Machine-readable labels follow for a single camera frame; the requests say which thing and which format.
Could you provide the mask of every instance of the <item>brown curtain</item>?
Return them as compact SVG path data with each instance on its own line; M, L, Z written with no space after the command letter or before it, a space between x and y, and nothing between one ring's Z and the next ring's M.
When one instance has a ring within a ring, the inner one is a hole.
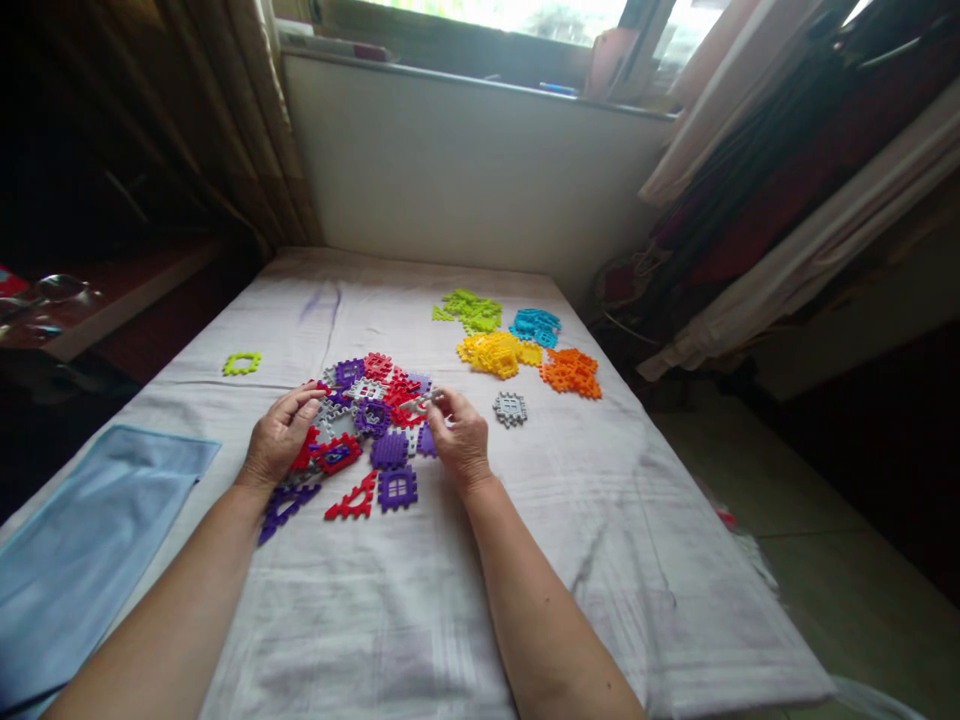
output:
M164 181L246 224L265 257L324 244L271 52L269 2L30 5L14 43L104 156L119 129Z

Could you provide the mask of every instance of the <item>hand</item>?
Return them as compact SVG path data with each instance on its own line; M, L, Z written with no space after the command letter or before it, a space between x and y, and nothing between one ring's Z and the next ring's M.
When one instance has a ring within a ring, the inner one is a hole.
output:
M317 383L311 380L288 392L267 410L253 426L247 459L237 484L273 490L283 480L320 409L320 398L326 394L325 390L317 390Z
M452 417L447 427L445 417ZM461 497L493 479L487 462L487 421L463 395L443 388L427 408L427 422L443 464L453 473Z

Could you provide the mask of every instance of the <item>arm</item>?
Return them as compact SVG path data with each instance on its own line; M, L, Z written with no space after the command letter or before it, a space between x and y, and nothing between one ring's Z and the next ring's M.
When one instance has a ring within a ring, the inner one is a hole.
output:
M444 416L452 415L447 428ZM643 706L550 567L487 463L487 424L444 390L430 428L480 549L494 631L521 717L645 718Z
M236 482L45 718L195 718L220 658L260 521L324 395L307 383L257 423Z

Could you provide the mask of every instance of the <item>person's left hand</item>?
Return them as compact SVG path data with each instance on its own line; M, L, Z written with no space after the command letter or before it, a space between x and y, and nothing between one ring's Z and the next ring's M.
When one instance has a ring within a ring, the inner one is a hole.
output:
M253 426L250 447L238 484L272 490L283 480L307 437L307 428L320 409L325 390L311 381L277 400Z

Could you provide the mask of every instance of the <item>forearm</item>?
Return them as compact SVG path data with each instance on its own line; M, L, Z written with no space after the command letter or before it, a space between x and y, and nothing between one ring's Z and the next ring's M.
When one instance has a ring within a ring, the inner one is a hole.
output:
M232 486L46 717L195 718L233 621L268 494Z
M482 483L464 504L520 715L525 720L645 717L500 481Z

